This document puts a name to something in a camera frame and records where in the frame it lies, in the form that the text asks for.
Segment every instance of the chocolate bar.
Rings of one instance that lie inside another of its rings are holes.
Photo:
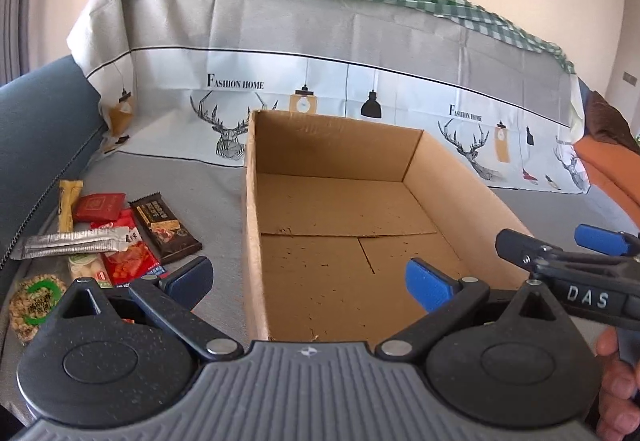
[[[161,264],[180,261],[202,249],[202,244],[182,225],[159,192],[129,204],[136,220],[156,246]]]

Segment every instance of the red box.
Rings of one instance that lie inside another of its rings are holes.
[[[76,223],[116,221],[126,197],[126,194],[92,194],[82,197],[74,208],[74,221]]]

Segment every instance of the snack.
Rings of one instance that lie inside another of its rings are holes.
[[[202,244],[193,238],[157,193],[129,203],[151,241],[158,248],[160,262],[180,261],[200,251]]]
[[[108,223],[115,221],[124,206],[124,194],[91,194],[76,204],[74,219],[77,223]]]
[[[71,209],[80,197],[82,186],[84,186],[82,181],[60,182],[60,199],[58,200],[58,231],[60,233],[74,231]]]
[[[99,253],[80,253],[69,256],[69,271],[71,278],[92,277],[102,288],[113,287],[109,280],[102,258]]]
[[[129,228],[113,230],[84,230],[70,233],[33,235],[20,239],[11,252],[11,259],[37,259],[73,253],[100,253],[101,251],[126,251]]]
[[[140,232],[133,219],[133,211],[128,208],[120,212],[120,216],[113,223],[92,223],[92,228],[108,229],[111,227],[127,227],[129,231],[126,251],[104,253],[102,259],[107,273],[114,286],[126,286],[132,280],[150,275],[164,275],[166,270],[153,256],[147,245],[140,237]]]
[[[9,314],[11,327],[23,344],[33,340],[65,291],[66,284],[55,275],[39,275],[20,283],[9,302]]]

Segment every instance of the hand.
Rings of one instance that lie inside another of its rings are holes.
[[[632,368],[618,358],[618,336],[614,328],[596,342],[596,353],[606,357],[600,389],[600,421],[596,430],[602,441],[622,441],[640,425],[640,409],[630,400],[640,382],[640,367]]]

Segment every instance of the black lamp illustration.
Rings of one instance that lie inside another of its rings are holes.
[[[373,86],[369,92],[369,100],[365,101],[360,109],[360,114],[363,116],[376,119],[382,118],[382,107],[378,103],[378,94],[376,93],[378,90],[378,73],[379,71],[374,71]]]
[[[289,112],[302,112],[303,114],[315,114],[318,109],[318,98],[314,92],[306,86],[309,75],[309,61],[306,59],[305,85],[299,88],[295,94],[289,97]]]

